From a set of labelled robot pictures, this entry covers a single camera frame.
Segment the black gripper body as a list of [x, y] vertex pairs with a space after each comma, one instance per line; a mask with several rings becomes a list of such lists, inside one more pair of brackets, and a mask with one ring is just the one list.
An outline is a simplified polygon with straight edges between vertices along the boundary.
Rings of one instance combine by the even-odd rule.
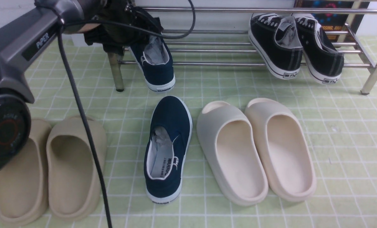
[[[130, 0], [109, 0], [95, 19], [126, 24], [150, 32], [162, 33], [159, 17], [151, 16], [145, 9], [134, 6]], [[84, 33], [87, 45], [102, 44], [106, 53], [124, 55], [124, 48], [132, 44], [147, 44], [150, 36], [129, 27], [100, 24]]]

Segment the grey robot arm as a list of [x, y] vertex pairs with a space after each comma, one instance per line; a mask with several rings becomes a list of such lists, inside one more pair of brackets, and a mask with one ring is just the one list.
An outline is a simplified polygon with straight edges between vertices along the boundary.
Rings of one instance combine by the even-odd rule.
[[124, 46], [161, 33], [158, 18], [130, 0], [36, 0], [35, 8], [0, 28], [0, 170], [25, 145], [35, 98], [25, 71], [60, 34], [81, 30], [98, 16], [104, 23], [88, 41]]

